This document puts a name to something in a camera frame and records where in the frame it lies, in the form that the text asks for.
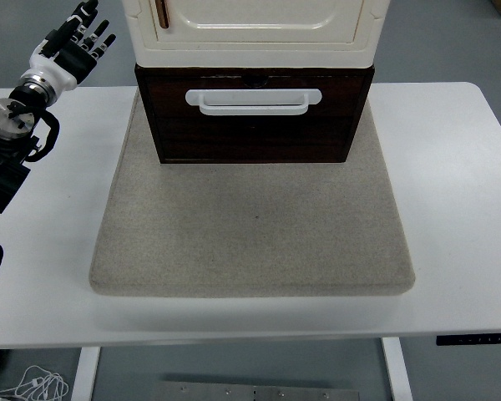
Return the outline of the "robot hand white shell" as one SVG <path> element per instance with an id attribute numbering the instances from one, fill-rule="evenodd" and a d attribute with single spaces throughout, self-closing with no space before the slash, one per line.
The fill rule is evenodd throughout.
<path id="1" fill-rule="evenodd" d="M 80 2 L 64 23 L 33 50 L 29 69 L 22 78 L 41 84 L 55 96 L 81 84 L 116 39 L 113 33 L 103 37 L 109 26 L 106 19 L 89 31 L 98 15 L 98 5 L 97 1 Z"/>

